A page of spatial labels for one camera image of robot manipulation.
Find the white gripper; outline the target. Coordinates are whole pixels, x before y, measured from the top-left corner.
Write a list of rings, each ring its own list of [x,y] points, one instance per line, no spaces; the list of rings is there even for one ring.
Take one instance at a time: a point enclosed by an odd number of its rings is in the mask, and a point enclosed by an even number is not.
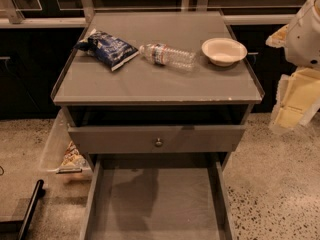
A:
[[[278,82],[270,130],[284,134],[306,126],[320,109],[320,0],[307,0],[289,25],[270,35],[266,44],[285,46],[286,59],[298,67]]]

